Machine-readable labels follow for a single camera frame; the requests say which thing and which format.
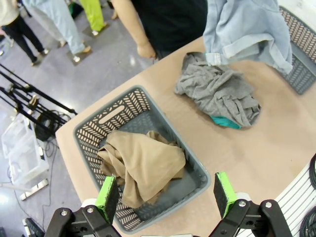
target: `hand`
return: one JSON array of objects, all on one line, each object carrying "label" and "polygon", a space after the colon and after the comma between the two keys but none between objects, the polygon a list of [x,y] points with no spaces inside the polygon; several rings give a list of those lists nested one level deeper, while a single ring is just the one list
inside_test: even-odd
[{"label": "hand", "polygon": [[15,8],[18,7],[18,1],[17,0],[12,0],[12,4]]},{"label": "hand", "polygon": [[156,52],[154,51],[152,45],[149,41],[145,44],[137,46],[138,55],[144,58],[154,58],[156,59]]}]

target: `basket handle hole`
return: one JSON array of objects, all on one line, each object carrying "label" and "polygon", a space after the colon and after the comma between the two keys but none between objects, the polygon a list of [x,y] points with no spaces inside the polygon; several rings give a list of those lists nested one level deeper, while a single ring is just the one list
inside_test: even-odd
[{"label": "basket handle hole", "polygon": [[125,106],[121,105],[118,106],[115,110],[113,110],[112,112],[110,112],[108,115],[104,116],[104,118],[99,120],[99,124],[104,124],[107,121],[109,121],[110,119],[112,119],[114,116],[118,115],[120,112],[122,112],[124,110]]}]

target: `green pants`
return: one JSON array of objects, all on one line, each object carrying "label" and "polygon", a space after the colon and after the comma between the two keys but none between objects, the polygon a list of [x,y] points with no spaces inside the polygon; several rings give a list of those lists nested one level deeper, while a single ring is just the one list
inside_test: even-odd
[{"label": "green pants", "polygon": [[99,0],[80,0],[90,27],[93,31],[100,31],[104,26],[103,15]]}]

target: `person's arm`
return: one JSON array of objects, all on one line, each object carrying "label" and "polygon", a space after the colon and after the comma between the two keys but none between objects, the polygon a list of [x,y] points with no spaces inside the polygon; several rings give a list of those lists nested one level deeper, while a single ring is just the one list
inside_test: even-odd
[{"label": "person's arm", "polygon": [[12,5],[13,5],[14,7],[18,7],[18,2],[17,2],[17,0],[12,0]]},{"label": "person's arm", "polygon": [[138,20],[138,14],[131,0],[112,0],[111,2],[121,22],[137,44],[138,54],[145,58],[155,58],[156,53]]}]

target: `black shirt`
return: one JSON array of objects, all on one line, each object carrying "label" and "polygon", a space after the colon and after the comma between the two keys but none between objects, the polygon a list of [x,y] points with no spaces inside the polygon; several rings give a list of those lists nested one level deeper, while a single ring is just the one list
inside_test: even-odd
[{"label": "black shirt", "polygon": [[154,49],[175,51],[202,36],[206,0],[132,0]]}]

